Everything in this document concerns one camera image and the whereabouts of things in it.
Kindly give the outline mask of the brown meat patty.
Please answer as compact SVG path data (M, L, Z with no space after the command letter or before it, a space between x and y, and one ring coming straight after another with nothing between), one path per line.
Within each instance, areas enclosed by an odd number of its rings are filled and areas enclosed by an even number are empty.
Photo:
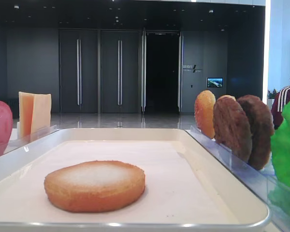
M241 105L231 97L219 98L214 104L213 123L216 143L228 147L247 163L252 151L252 134Z
M238 98L237 102L248 118L252 133L252 152L248 163L254 169L261 170L270 159L273 116L268 106L257 96L245 95Z

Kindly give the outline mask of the brown meat patty behind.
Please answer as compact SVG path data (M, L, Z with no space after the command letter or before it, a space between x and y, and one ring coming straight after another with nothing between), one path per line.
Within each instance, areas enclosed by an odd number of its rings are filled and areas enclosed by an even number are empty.
M238 98L237 102L248 118L252 133L252 152L248 163L254 169L261 170L270 159L273 116L268 106L257 96L245 95Z

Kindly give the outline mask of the toasted bun slice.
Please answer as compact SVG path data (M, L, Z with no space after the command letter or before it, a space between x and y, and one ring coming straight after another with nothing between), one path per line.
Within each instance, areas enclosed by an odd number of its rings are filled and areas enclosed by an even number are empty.
M215 102L216 98L214 94L209 90L204 90L197 96L194 105L196 125L210 139L213 139L215 136L213 125L213 108Z

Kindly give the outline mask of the pale orange cheese slice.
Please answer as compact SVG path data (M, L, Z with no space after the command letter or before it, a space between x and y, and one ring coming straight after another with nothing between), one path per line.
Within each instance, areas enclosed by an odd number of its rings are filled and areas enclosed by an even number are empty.
M31 134L50 127L51 106L51 94L34 94Z

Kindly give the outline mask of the green lettuce leaf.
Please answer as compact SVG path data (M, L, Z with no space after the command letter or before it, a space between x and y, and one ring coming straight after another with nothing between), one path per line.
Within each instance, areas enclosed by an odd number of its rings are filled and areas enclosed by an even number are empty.
M285 105L282 116L282 124L271 136L272 165L280 185L272 197L290 215L290 102Z

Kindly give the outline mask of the person in maroon jacket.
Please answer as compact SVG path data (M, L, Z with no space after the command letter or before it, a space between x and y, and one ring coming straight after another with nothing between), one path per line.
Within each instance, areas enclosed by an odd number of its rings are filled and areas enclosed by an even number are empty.
M283 122L282 111L284 106L290 101L290 86L282 88L275 96L275 100L271 109L273 116L274 129L277 130L278 127Z

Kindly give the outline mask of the toasted bread slice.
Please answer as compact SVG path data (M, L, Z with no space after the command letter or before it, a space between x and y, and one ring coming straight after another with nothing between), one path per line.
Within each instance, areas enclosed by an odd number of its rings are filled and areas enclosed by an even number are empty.
M121 161L88 161L49 173L44 190L52 205L69 212L115 211L145 190L143 169Z

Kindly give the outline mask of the white metal tray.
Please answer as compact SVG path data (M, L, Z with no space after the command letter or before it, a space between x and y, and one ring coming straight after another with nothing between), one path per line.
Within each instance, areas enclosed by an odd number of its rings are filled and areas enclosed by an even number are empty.
M144 170L136 203L109 213L55 208L45 176L91 160ZM268 205L179 129L62 129L0 157L0 232L265 232Z

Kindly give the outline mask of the clear acrylic rack right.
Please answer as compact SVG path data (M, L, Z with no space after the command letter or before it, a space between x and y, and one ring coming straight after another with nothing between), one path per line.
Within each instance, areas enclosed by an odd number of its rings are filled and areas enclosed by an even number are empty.
M202 134L195 126L190 127L189 133L250 191L268 204L273 213L272 221L281 231L290 232L290 188L278 181L273 168L257 171L234 156L227 147L218 145Z

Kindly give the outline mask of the wall monitor screen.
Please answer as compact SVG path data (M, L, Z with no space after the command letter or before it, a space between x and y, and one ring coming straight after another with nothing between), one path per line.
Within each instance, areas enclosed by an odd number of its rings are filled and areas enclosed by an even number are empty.
M210 88L221 88L223 87L223 78L207 78L207 87Z

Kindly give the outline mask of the clear acrylic cheese holder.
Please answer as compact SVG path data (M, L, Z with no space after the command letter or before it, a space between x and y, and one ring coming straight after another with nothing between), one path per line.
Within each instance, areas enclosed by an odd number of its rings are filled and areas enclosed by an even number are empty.
M43 138L53 132L58 131L57 125L53 125L50 127L46 127L43 129L40 129L39 131L32 133L30 135L27 135L25 137L20 136L20 132L18 131L18 128L20 127L20 123L17 122L17 128L12 129L12 134L10 136L10 140L7 144L7 147L4 151L4 154L11 152L17 148L26 146L27 144L34 142L40 138Z

